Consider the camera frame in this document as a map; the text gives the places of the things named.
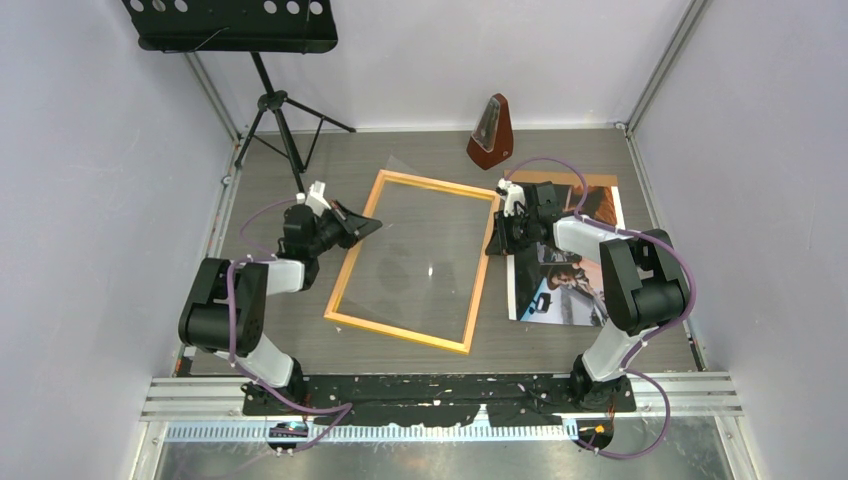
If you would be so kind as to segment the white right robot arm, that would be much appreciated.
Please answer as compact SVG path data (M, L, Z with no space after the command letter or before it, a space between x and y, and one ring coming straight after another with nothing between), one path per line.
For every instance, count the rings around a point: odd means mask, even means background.
M694 289L666 233L617 229L582 213L565 211L550 182L499 181L504 205L494 215L489 256L536 257L540 246L570 254L566 262L539 263L526 291L536 297L562 287L583 291L607 316L594 343L573 364L569 394L576 408L596 410L624 389L625 369L642 344L684 318Z

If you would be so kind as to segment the black music stand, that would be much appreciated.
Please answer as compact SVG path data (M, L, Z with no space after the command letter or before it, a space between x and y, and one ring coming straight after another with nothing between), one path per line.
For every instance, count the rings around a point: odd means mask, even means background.
M247 52L250 54L264 93L244 146L249 147L264 116L276 120L285 157L298 191L305 191L301 175L312 154L301 156L283 107L291 105L325 124L349 133L355 128L291 98L272 85L264 64L264 53L325 54L338 44L338 31L331 3L317 1L122 1L139 35L139 46L162 53Z

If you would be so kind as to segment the brown metronome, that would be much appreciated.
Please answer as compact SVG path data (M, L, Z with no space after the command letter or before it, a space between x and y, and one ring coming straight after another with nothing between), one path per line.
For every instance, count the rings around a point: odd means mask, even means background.
M482 170L489 170L513 154L514 134L508 100L491 96L469 138L466 153Z

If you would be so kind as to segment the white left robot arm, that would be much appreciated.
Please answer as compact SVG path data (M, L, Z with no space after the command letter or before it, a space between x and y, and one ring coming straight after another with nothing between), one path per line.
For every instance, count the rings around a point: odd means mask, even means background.
M201 261L178 320L180 341L268 386L268 400L280 412L298 412L307 398L302 367L265 334L267 299L310 289L320 255L335 247L350 249L381 226L337 201L318 208L306 203L288 207L278 249L268 258Z

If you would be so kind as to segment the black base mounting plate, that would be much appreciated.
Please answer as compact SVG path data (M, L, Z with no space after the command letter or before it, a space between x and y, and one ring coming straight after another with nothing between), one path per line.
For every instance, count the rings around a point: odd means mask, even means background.
M636 410L629 382L607 400L579 404L566 376L542 373L312 375L283 395L312 409L350 404L342 426L467 426L482 412L494 427L547 426L566 414Z

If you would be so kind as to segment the brown backing board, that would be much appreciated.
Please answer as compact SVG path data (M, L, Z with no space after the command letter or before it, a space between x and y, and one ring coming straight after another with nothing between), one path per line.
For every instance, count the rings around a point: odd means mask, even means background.
M567 172L545 172L533 170L519 170L505 178L517 183L544 183L550 181L557 185L580 185L581 180L577 174ZM618 179L615 175L607 174L585 174L584 180L588 187L617 187Z

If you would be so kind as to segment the printed photo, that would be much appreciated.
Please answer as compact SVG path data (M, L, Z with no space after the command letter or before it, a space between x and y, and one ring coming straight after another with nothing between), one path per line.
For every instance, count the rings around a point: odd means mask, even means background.
M553 191L567 214L573 213L583 194L580 185L554 184ZM617 186L589 186L581 213L615 227L625 226ZM598 262L537 243L508 256L506 266L510 320L602 327L609 318Z

